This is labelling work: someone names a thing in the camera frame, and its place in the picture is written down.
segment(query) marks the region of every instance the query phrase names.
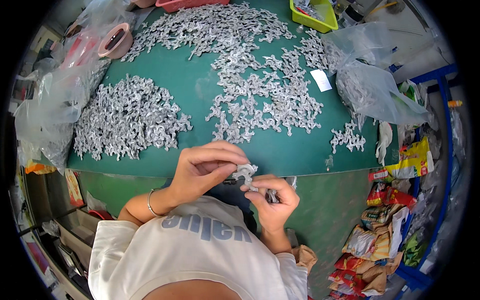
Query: blue frame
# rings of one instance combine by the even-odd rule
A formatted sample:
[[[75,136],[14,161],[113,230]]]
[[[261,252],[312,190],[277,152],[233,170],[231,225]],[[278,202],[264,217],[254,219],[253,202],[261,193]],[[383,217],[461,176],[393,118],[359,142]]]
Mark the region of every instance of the blue frame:
[[[428,244],[427,250],[425,251],[424,255],[422,256],[422,259],[420,260],[419,265],[416,268],[412,268],[409,266],[405,266],[403,264],[403,261],[400,263],[400,266],[396,270],[397,275],[401,276],[403,279],[407,281],[407,286],[409,286],[412,290],[415,290],[417,288],[421,290],[426,290],[428,289],[431,284],[433,283],[433,279],[425,275],[424,273],[420,272],[420,268],[427,259],[428,254],[430,254],[430,251],[432,249],[432,245],[435,242],[437,235],[438,235],[438,229],[443,223],[446,209],[447,209],[447,204],[448,204],[448,197],[450,195],[450,183],[452,179],[452,162],[453,162],[453,144],[452,144],[452,124],[450,122],[450,111],[448,108],[448,101],[452,98],[450,94],[450,88],[448,86],[448,81],[446,79],[446,75],[457,72],[457,66],[456,64],[451,64],[444,66],[442,68],[439,68],[437,70],[425,73],[423,75],[417,76],[415,78],[412,78],[411,81],[419,84],[423,83],[426,81],[430,80],[437,80],[438,85],[440,87],[440,94],[442,95],[442,100],[443,100],[443,105],[444,105],[444,111],[445,111],[445,118],[446,118],[446,125],[447,125],[447,151],[448,151],[448,164],[447,164],[447,179],[446,179],[446,184],[445,184],[445,191],[444,191],[444,198],[442,202],[442,208],[440,210],[440,214],[437,219],[437,223],[435,225],[435,229],[433,231],[433,235],[430,238],[430,242]],[[416,130],[416,141],[418,141],[420,135],[418,129]],[[414,181],[414,187],[413,187],[413,195],[418,196],[419,192],[419,185],[420,185],[420,178],[415,178]],[[410,226],[412,215],[409,215],[407,218],[407,222],[404,227],[404,232],[403,232],[403,239],[405,239],[405,236],[408,232],[408,228]],[[395,299],[400,299],[403,295],[403,291],[400,291],[400,293],[396,296]]]

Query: pink plastic bowl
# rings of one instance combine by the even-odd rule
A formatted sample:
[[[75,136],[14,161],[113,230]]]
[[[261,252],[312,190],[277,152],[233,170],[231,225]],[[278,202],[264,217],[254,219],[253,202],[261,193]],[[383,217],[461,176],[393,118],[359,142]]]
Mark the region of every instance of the pink plastic bowl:
[[[132,3],[136,4],[140,8],[147,8],[154,5],[156,0],[132,0]]]
[[[113,46],[112,49],[107,50],[105,49],[105,45],[112,39],[112,36],[119,30],[123,29],[125,31],[125,34],[121,37],[120,41]],[[127,54],[128,50],[133,44],[133,36],[132,33],[130,32],[130,26],[128,23],[122,23],[112,30],[109,31],[109,33],[103,38],[102,42],[100,43],[100,46],[98,47],[98,55],[100,57],[110,57],[111,59],[119,59],[125,54]]]

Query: green work table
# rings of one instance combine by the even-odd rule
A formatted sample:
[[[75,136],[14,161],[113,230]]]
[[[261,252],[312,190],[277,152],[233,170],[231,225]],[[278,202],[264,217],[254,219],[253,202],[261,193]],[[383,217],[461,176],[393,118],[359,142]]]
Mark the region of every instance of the green work table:
[[[230,3],[241,3],[242,0],[234,0]],[[295,30],[298,26],[291,20],[291,10],[288,1],[275,0],[250,0],[251,7],[266,9],[276,13],[283,22],[288,22],[288,29],[297,36],[291,40],[282,37],[280,40],[274,40],[271,44],[267,42],[256,42],[259,50],[252,51],[252,54],[260,63],[264,63],[262,56],[275,55],[281,59],[282,47],[293,50],[293,45],[302,46],[300,40],[302,37],[308,38],[306,33],[298,34]],[[156,8],[146,19],[149,25],[163,15],[165,11]],[[210,142],[213,138],[212,132],[216,131],[215,123],[218,118],[211,118],[209,122],[205,121],[213,105],[212,100],[215,96],[222,94],[223,89],[216,83],[219,80],[217,71],[214,71],[210,64],[214,62],[218,54],[205,53],[201,57],[193,56],[188,61],[192,48],[183,46],[176,50],[168,50],[158,44],[154,46],[150,53],[144,50],[133,62],[112,62],[103,84],[116,84],[125,74],[130,76],[139,75],[141,77],[152,78],[155,85],[170,90],[181,112],[191,115],[193,130],[188,132],[179,132],[178,149],[170,148],[165,151],[164,148],[158,149],[154,146],[148,147],[140,153],[140,159],[130,159],[127,156],[117,161],[116,156],[102,155],[102,159],[95,161],[89,153],[84,154],[83,160],[75,152],[71,152],[68,161],[68,168],[75,170],[134,175],[146,177],[173,177],[180,151],[183,148],[203,145]],[[372,119],[368,118],[364,124],[362,132],[359,133],[366,139],[364,152],[350,152],[344,145],[336,147],[336,153],[332,154],[330,140],[333,134],[331,129],[344,130],[344,124],[350,122],[350,116],[341,103],[340,97],[336,91],[335,77],[331,77],[330,83],[332,90],[320,92],[317,84],[310,75],[313,69],[306,67],[304,57],[300,57],[301,66],[307,70],[305,79],[310,80],[308,85],[310,96],[317,102],[323,103],[322,114],[318,115],[316,122],[322,125],[321,128],[314,128],[310,134],[307,134],[303,128],[292,128],[292,136],[287,136],[287,129],[283,126],[282,132],[277,133],[273,129],[262,130],[255,129],[255,136],[250,143],[244,142],[238,144],[242,148],[249,160],[258,165],[257,174],[273,173],[277,176],[293,175],[311,175],[329,172],[342,172],[358,169],[378,167],[375,158],[375,148],[377,142],[378,123],[373,126]],[[251,72],[261,74],[264,69],[254,71],[247,69],[244,78],[247,78]],[[270,102],[269,98],[258,97],[259,109],[263,102]],[[396,126],[392,126],[393,136],[397,136]],[[387,149],[385,164],[391,165],[398,162],[398,143],[396,138]]]

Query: yellow packaging bag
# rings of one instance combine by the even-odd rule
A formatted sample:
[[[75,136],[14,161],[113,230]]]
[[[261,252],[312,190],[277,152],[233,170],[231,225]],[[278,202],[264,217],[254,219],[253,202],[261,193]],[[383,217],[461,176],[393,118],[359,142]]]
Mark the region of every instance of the yellow packaging bag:
[[[385,167],[393,177],[408,179],[420,177],[433,171],[433,158],[426,136],[400,152],[400,162]]]

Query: yellow-green basket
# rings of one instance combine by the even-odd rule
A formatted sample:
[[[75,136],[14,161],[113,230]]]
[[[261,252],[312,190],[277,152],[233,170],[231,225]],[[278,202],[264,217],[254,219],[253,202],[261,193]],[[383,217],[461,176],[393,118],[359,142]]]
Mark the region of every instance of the yellow-green basket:
[[[290,0],[290,9],[292,10],[292,20],[296,23],[303,24],[310,28],[313,28],[321,33],[326,33],[331,29],[337,30],[338,24],[336,22],[335,13],[333,12],[333,8],[328,0],[310,0],[311,5],[317,4],[329,4],[330,9],[328,11],[327,16],[325,16],[325,22],[321,22],[315,18],[309,17],[295,9],[295,5],[293,4],[293,0]]]

